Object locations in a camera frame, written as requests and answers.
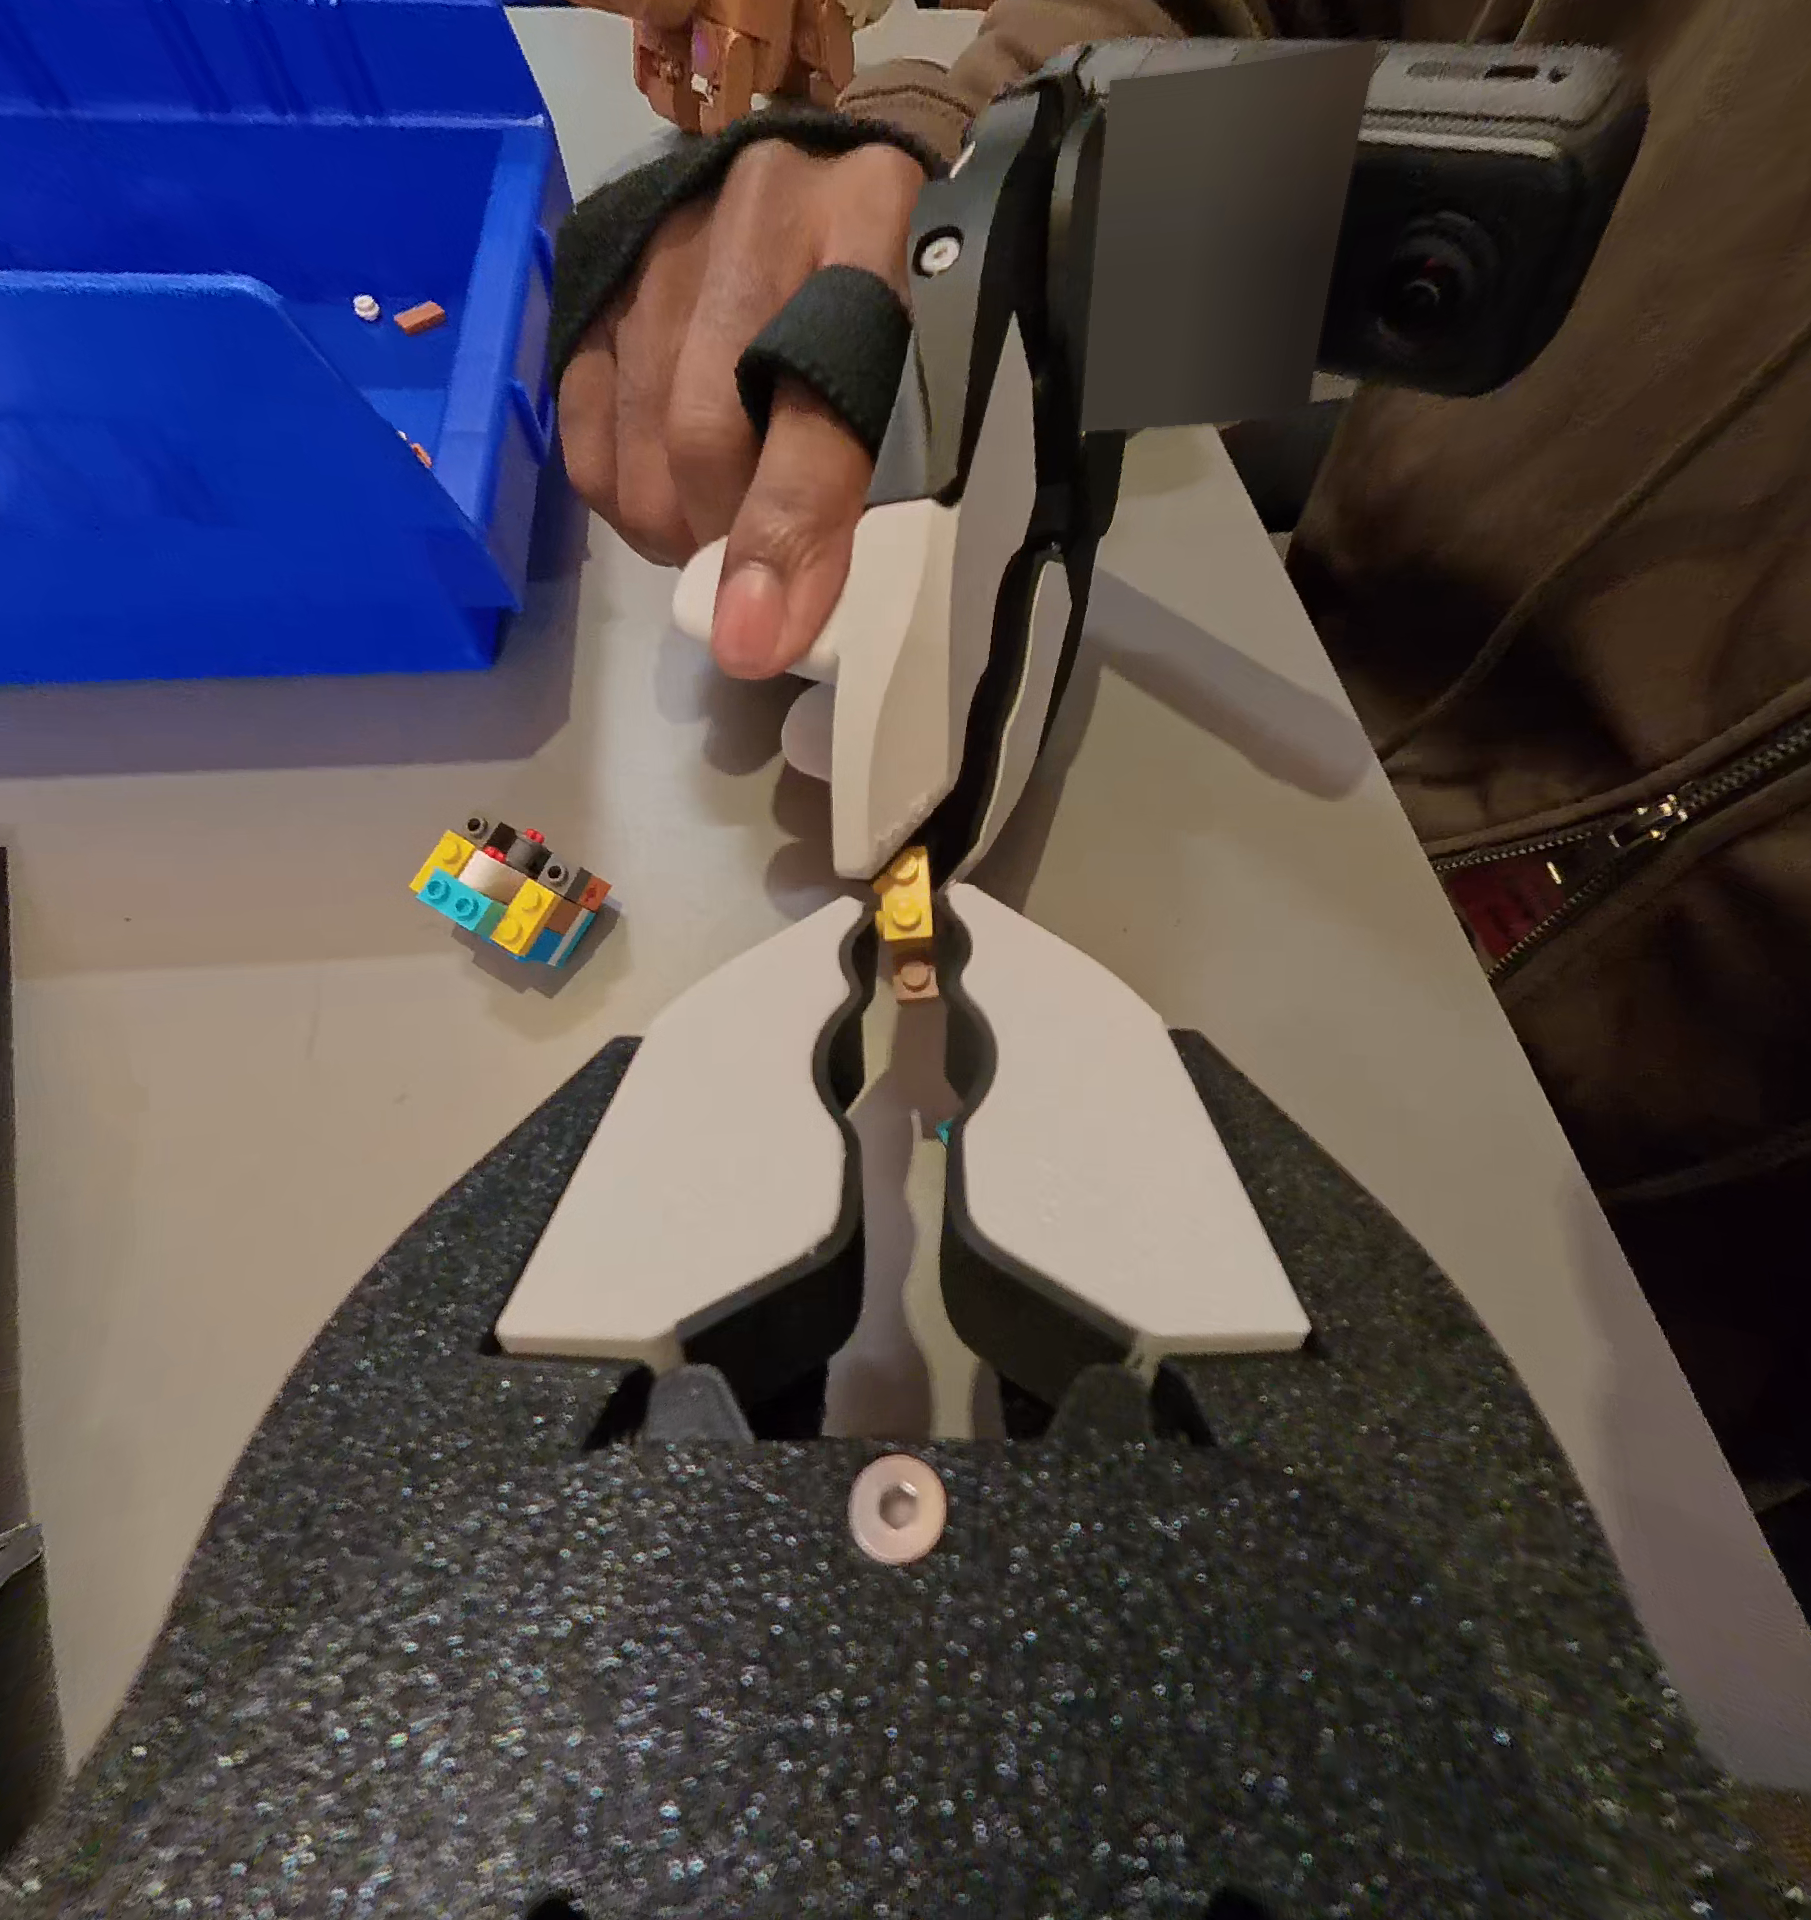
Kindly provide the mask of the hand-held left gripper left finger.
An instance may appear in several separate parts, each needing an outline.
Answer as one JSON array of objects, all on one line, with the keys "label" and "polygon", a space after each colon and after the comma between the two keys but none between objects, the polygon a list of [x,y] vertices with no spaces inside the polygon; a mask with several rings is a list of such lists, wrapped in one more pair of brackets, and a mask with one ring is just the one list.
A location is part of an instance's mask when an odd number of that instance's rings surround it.
[{"label": "hand-held left gripper left finger", "polygon": [[514,1357],[833,1357],[863,1300],[865,906],[650,1022],[494,1335]]}]

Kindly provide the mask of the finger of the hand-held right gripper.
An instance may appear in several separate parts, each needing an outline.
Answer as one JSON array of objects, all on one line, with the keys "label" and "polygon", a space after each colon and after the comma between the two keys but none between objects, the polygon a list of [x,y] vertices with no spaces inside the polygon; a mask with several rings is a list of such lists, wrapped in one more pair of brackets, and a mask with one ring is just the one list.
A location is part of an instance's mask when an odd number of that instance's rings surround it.
[{"label": "finger of the hand-held right gripper", "polygon": [[949,867],[952,882],[971,877],[1014,818],[1077,660],[1085,598],[1075,588],[1056,550],[1035,564],[1031,583],[1017,590],[1014,612],[1014,676],[1010,690],[993,707],[985,790]]},{"label": "finger of the hand-held right gripper", "polygon": [[1035,506],[1035,377],[1012,324],[960,502],[870,508],[825,624],[830,848],[840,878],[876,877],[957,790],[999,588]]}]

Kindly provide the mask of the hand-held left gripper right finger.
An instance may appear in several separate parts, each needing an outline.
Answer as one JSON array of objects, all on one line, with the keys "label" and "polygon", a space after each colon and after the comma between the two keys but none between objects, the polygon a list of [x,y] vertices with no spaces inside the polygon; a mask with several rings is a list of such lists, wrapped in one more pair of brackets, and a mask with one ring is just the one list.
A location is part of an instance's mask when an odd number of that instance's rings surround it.
[{"label": "hand-held left gripper right finger", "polygon": [[978,1357],[1236,1357],[1311,1319],[1158,1011],[971,882],[945,896],[942,1298]]}]

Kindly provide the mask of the yellow and brown brick assembly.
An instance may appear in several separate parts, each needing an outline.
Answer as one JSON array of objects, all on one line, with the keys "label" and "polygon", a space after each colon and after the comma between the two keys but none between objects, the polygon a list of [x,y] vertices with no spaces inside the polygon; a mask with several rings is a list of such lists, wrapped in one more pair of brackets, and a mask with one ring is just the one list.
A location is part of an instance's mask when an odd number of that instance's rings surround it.
[{"label": "yellow and brown brick assembly", "polygon": [[900,850],[872,880],[878,948],[888,960],[900,1002],[940,997],[936,965],[936,890],[921,845]]}]

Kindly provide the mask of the person's right forearm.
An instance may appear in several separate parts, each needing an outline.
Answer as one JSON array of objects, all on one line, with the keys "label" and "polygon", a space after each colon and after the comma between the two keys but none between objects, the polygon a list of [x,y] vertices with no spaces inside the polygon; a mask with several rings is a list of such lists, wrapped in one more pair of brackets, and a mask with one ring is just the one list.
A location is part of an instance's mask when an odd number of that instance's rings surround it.
[{"label": "person's right forearm", "polygon": [[1075,46],[1129,38],[1208,35],[1208,4],[997,3],[971,42],[946,66],[891,60],[846,83],[836,113],[884,129],[920,158],[956,161],[975,119],[1004,92]]}]

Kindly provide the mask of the grey desk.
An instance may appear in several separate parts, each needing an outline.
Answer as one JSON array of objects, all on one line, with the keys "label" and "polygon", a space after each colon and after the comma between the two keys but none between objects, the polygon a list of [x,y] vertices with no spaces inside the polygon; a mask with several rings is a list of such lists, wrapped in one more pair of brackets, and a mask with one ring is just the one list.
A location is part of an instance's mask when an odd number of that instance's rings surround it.
[{"label": "grey desk", "polygon": [[[1196,1026],[1419,1237],[1560,1440],[1734,1776],[1811,1793],[1811,1633],[1205,432],[1155,434],[983,882]],[[601,1044],[811,911],[785,684],[539,493],[479,676],[0,686],[25,1466],[68,1749],[388,1245]],[[468,814],[611,882],[560,973],[410,896]]]}]

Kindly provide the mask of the person's right hand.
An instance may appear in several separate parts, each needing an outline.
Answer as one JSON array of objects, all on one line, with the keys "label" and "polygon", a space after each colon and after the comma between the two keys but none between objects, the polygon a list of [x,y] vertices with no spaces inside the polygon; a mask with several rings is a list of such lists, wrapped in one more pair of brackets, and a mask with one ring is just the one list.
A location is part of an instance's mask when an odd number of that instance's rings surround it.
[{"label": "person's right hand", "polygon": [[748,147],[679,207],[558,384],[567,476],[652,564],[724,541],[712,658],[768,681],[805,658],[845,588],[872,457],[807,386],[782,382],[756,432],[736,366],[820,268],[906,287],[925,170],[891,144],[840,157]]}]

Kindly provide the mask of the brown brick figure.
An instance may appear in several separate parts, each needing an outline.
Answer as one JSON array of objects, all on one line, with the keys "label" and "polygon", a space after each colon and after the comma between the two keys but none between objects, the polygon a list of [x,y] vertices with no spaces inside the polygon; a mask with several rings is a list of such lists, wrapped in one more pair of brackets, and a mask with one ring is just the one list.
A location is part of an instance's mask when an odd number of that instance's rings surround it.
[{"label": "brown brick figure", "polygon": [[677,132],[726,132],[761,105],[830,108],[853,76],[863,4],[622,4],[632,78]]}]

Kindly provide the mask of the multicoloured brick model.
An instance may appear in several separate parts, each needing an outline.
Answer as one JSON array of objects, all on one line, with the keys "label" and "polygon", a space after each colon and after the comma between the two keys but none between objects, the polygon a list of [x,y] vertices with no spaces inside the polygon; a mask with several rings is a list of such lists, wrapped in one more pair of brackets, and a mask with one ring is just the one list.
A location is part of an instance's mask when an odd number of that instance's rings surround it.
[{"label": "multicoloured brick model", "polygon": [[410,896],[502,957],[560,973],[594,932],[611,882],[554,852],[543,830],[472,813],[436,838]]}]

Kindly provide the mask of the person's brown jacket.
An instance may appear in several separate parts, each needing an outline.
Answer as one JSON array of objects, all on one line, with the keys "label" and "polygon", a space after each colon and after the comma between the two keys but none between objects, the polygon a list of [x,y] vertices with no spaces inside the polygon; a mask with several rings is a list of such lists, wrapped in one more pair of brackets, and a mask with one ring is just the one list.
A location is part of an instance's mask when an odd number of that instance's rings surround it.
[{"label": "person's brown jacket", "polygon": [[1562,333],[1356,396],[1292,572],[1711,1428],[1811,1489],[1811,3],[1200,20],[1647,83]]}]

